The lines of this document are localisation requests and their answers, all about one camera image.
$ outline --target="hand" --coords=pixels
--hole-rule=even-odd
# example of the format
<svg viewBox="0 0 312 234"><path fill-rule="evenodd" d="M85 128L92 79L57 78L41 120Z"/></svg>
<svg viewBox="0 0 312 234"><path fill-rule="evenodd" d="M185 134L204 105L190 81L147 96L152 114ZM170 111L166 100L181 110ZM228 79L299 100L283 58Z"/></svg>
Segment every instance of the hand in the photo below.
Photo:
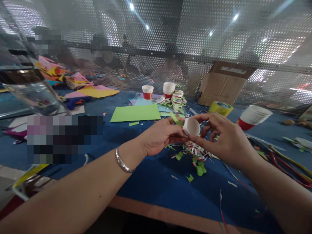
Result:
<svg viewBox="0 0 312 234"><path fill-rule="evenodd" d="M229 166L244 171L250 163L258 162L259 155L253 149L242 129L219 113L195 115L199 123L209 121L203 128L201 136L189 138L197 145L210 151ZM211 130L209 141L205 140Z"/></svg>
<svg viewBox="0 0 312 234"><path fill-rule="evenodd" d="M178 115L176 117L180 121L184 120ZM168 144L189 141L182 128L177 124L171 125L172 123L172 117L159 120L135 139L142 146L145 156L158 154Z"/></svg>

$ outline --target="forearm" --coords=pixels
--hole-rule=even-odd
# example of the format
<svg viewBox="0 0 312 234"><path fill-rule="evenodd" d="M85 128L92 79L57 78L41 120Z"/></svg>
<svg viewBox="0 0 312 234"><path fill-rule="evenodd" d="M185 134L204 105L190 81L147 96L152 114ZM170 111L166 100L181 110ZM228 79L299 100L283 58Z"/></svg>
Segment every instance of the forearm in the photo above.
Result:
<svg viewBox="0 0 312 234"><path fill-rule="evenodd" d="M135 139L119 147L124 164L144 158ZM38 193L0 223L4 233L83 233L131 174L117 163L115 149Z"/></svg>
<svg viewBox="0 0 312 234"><path fill-rule="evenodd" d="M245 174L285 233L311 233L310 191L262 159L252 164Z"/></svg>

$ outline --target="person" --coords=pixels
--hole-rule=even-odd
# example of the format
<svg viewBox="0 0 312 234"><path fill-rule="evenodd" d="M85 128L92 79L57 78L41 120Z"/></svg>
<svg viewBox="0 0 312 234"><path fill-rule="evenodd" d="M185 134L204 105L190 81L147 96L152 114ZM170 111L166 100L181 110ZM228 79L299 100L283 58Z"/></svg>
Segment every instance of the person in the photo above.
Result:
<svg viewBox="0 0 312 234"><path fill-rule="evenodd" d="M169 143L189 140L246 174L285 233L312 233L312 195L263 160L241 128L218 113L195 115L201 136L186 138L172 118L156 122L122 144L118 153L129 169ZM205 140L211 130L210 139ZM1 233L84 233L99 217L131 173L122 169L116 150L104 154L36 194L0 222Z"/></svg>

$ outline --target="perforated metal panel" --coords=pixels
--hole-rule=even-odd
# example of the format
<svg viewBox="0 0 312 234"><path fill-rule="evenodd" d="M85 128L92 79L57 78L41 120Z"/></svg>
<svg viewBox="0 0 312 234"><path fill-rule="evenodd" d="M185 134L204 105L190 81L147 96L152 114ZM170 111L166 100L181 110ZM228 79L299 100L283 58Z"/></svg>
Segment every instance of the perforated metal panel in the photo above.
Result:
<svg viewBox="0 0 312 234"><path fill-rule="evenodd" d="M300 113L312 104L311 0L2 0L2 43L96 84L199 95L215 60L257 67L236 104Z"/></svg>

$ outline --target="bangle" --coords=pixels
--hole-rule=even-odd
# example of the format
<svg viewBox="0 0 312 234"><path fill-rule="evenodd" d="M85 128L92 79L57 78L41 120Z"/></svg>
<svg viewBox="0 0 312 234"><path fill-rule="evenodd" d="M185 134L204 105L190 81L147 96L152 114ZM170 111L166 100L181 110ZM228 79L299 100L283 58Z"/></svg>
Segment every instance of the bangle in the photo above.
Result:
<svg viewBox="0 0 312 234"><path fill-rule="evenodd" d="M123 163L123 161L121 160L121 158L120 158L120 156L119 156L118 148L119 148L119 146L118 146L117 149L116 149L116 159L117 159L117 162L118 162L119 166L120 166L125 172L133 173L133 172L135 171L135 169L131 170L131 169L129 169L129 168Z"/></svg>

